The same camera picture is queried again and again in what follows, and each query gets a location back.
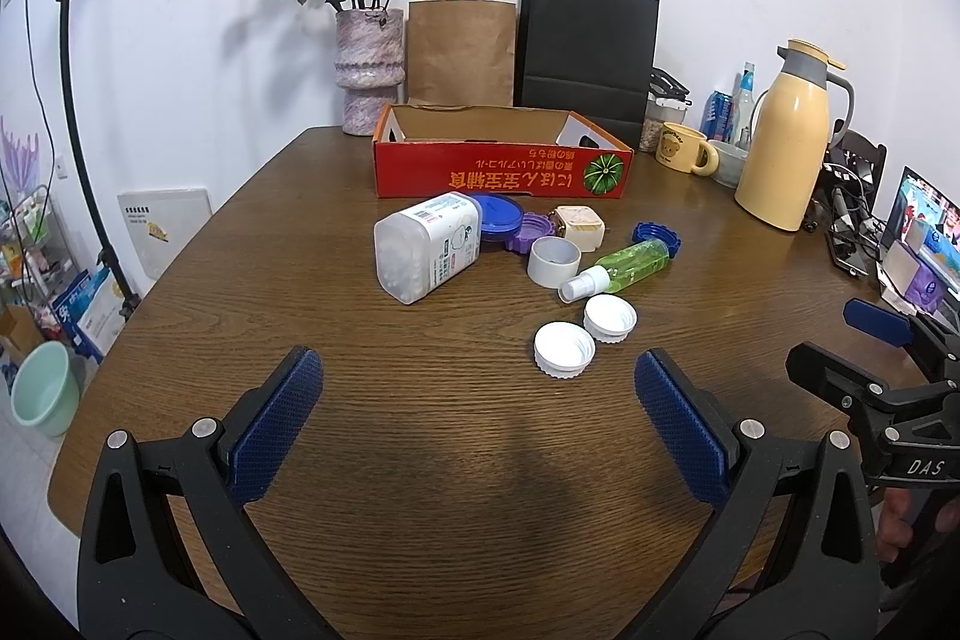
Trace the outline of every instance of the finger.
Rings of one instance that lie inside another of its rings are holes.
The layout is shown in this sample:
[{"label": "finger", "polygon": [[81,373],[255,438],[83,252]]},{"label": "finger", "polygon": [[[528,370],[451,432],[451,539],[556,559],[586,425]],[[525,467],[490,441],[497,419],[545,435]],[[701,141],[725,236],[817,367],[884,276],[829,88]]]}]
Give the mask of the finger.
[{"label": "finger", "polygon": [[880,561],[885,561],[889,564],[896,561],[897,555],[899,555],[899,548],[896,547],[896,545],[891,545],[890,543],[877,539],[877,557],[880,557]]},{"label": "finger", "polygon": [[939,533],[949,534],[960,525],[960,498],[949,501],[937,514],[935,528]]},{"label": "finger", "polygon": [[896,517],[904,517],[910,512],[911,506],[913,494],[909,488],[888,488],[883,492],[883,509],[889,509]]},{"label": "finger", "polygon": [[880,523],[877,524],[877,538],[898,548],[906,548],[913,539],[913,528],[885,509],[880,514]]}]

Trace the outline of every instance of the black pole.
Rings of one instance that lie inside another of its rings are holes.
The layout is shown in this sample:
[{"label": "black pole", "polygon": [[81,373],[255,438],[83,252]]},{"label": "black pole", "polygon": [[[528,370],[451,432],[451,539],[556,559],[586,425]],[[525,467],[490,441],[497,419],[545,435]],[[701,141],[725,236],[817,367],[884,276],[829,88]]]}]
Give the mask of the black pole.
[{"label": "black pole", "polygon": [[104,227],[104,220],[100,217],[100,209],[97,207],[97,200],[94,199],[93,189],[90,187],[90,175],[86,171],[83,148],[80,146],[80,132],[77,129],[77,109],[73,102],[73,83],[70,80],[70,0],[57,1],[61,6],[61,16],[59,17],[61,84],[64,86],[64,114],[66,115],[66,130],[70,134],[70,148],[73,151],[74,163],[77,165],[77,176],[80,178],[83,200],[89,210],[90,220],[93,221],[93,228],[96,229],[97,239],[100,240],[100,260],[113,272],[113,277],[120,287],[120,292],[123,293],[124,303],[121,313],[128,319],[140,303],[140,297],[133,292],[123,269],[120,268],[120,260],[117,258],[113,245],[110,244],[107,228]]}]

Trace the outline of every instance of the vase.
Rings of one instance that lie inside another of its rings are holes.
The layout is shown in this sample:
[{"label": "vase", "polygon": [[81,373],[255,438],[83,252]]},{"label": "vase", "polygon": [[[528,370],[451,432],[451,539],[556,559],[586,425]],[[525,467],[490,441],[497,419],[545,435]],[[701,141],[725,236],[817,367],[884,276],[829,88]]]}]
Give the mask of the vase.
[{"label": "vase", "polygon": [[397,103],[403,71],[403,10],[337,13],[337,85],[344,89],[344,133],[373,135],[385,104]]}]

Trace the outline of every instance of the purple bottle cap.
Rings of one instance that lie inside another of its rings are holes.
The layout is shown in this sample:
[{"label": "purple bottle cap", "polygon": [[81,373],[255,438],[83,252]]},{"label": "purple bottle cap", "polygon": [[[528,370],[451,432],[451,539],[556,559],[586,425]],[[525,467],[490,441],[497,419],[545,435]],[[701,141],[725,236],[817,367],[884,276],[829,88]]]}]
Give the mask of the purple bottle cap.
[{"label": "purple bottle cap", "polygon": [[530,254],[530,247],[537,239],[553,235],[554,226],[550,218],[537,213],[524,213],[523,220],[520,221],[520,231],[507,239],[506,247],[512,253],[526,256]]}]

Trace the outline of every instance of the silver screw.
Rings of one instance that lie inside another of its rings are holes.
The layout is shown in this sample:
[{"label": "silver screw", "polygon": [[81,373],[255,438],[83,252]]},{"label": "silver screw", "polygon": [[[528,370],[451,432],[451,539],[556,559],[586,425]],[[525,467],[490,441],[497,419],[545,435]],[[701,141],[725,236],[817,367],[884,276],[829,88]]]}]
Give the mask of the silver screw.
[{"label": "silver screw", "polygon": [[833,443],[834,448],[839,448],[841,451],[846,451],[850,447],[850,438],[843,432],[830,432],[830,442]]},{"label": "silver screw", "polygon": [[209,437],[217,431],[217,422],[213,418],[200,418],[190,431],[193,432],[194,437]]},{"label": "silver screw", "polygon": [[750,439],[760,439],[760,437],[763,437],[767,432],[767,429],[763,428],[763,424],[760,423],[760,421],[755,421],[752,418],[741,421],[740,430],[743,432],[744,437],[750,437]]},{"label": "silver screw", "polygon": [[127,444],[127,433],[123,429],[117,429],[116,432],[107,437],[107,448],[116,450],[117,448]]}]

